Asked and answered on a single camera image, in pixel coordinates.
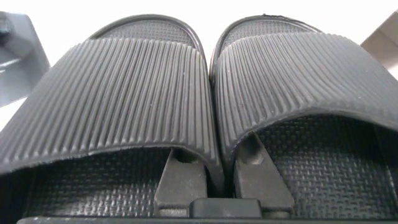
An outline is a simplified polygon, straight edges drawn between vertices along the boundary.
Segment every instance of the slide sandal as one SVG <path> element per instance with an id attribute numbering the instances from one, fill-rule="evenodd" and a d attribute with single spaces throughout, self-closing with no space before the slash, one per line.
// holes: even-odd
<path id="1" fill-rule="evenodd" d="M 236 196 L 269 218 L 397 219 L 398 82 L 354 42 L 301 22 L 225 42 L 252 19 L 275 17 L 235 22 L 210 68 Z"/>
<path id="2" fill-rule="evenodd" d="M 223 193 L 214 125 L 189 26 L 110 24 L 69 50 L 0 133 L 0 223 L 186 217 L 193 200 Z"/>

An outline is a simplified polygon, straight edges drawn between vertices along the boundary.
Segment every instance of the gray object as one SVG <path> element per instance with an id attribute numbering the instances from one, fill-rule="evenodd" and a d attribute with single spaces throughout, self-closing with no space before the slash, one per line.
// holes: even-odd
<path id="1" fill-rule="evenodd" d="M 201 198 L 190 206 L 191 218 L 260 219 L 260 203 L 256 199 Z"/>
<path id="2" fill-rule="evenodd" d="M 188 217 L 191 202 L 207 198 L 205 167 L 197 160 L 179 161 L 173 151 L 166 163 L 155 194 L 155 214 L 161 217 Z"/>
<path id="3" fill-rule="evenodd" d="M 0 12 L 0 107 L 29 95 L 49 68 L 29 17 Z"/>
<path id="4" fill-rule="evenodd" d="M 239 146 L 234 183 L 237 198 L 256 198 L 268 213 L 285 212 L 289 217 L 294 199 L 257 135 Z"/>

